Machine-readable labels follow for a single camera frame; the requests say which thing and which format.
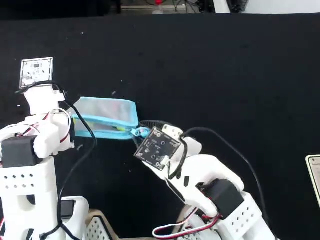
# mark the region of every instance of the bottle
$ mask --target bottle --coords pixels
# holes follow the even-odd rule
[[[162,7],[162,0],[155,0],[152,14],[164,14],[164,8]]]

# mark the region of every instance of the black circuit board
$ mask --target black circuit board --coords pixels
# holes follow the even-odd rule
[[[165,156],[172,158],[180,145],[180,142],[154,127],[134,156],[162,171],[165,167],[161,165],[162,160]]]

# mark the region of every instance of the zipper pull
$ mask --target zipper pull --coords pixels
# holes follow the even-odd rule
[[[145,139],[149,135],[150,129],[147,127],[132,128],[130,133],[136,137],[143,137]]]

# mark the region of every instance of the black tablecloth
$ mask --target black tablecloth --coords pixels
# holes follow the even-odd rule
[[[218,131],[252,163],[280,238],[316,239],[320,211],[305,157],[320,154],[320,15],[162,15],[0,22],[0,124],[29,114],[22,59],[54,57],[69,98],[135,101],[141,120]],[[248,166],[213,135],[197,134],[259,202]],[[58,188],[79,151],[56,158]],[[131,141],[99,140],[65,195],[86,197],[120,237],[151,236],[183,204],[133,157]]]

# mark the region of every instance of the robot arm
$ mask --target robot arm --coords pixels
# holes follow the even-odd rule
[[[48,97],[44,102],[39,101],[42,93],[47,93]],[[39,235],[58,225],[58,193],[52,156],[75,147],[70,134],[73,128],[70,114],[59,108],[59,101],[65,100],[63,95],[54,91],[51,85],[45,85],[29,89],[25,96],[34,115],[0,130],[0,161],[3,164],[0,196],[5,216],[4,239],[8,240],[25,240],[28,229],[34,229],[32,239],[37,240]],[[27,200],[28,195],[34,195],[36,205]],[[89,211],[87,200],[81,196],[63,197],[62,200],[74,205],[72,215],[63,220],[64,225],[75,237],[82,239]],[[47,239],[71,238],[59,229]]]
[[[176,141],[179,141],[182,134],[180,129],[168,125],[165,125],[162,131]],[[203,215],[212,218],[214,226],[211,230],[197,234],[202,234],[203,238],[209,235],[213,240],[274,240],[275,237],[262,218],[258,205],[252,196],[244,191],[241,178],[216,157],[200,154],[202,147],[196,140],[190,137],[184,137],[183,140],[188,151],[178,176],[169,178],[168,163],[171,172],[178,167],[183,155],[183,144],[170,159],[161,161],[161,164],[165,165],[162,170],[148,161],[143,163],[164,180],[186,205],[197,208]],[[197,229],[206,229],[207,226],[204,220],[194,213],[188,216],[187,222],[193,230],[185,229],[181,233],[165,237],[155,234],[165,228],[164,226],[156,228],[153,235],[159,239],[171,239],[193,233]]]

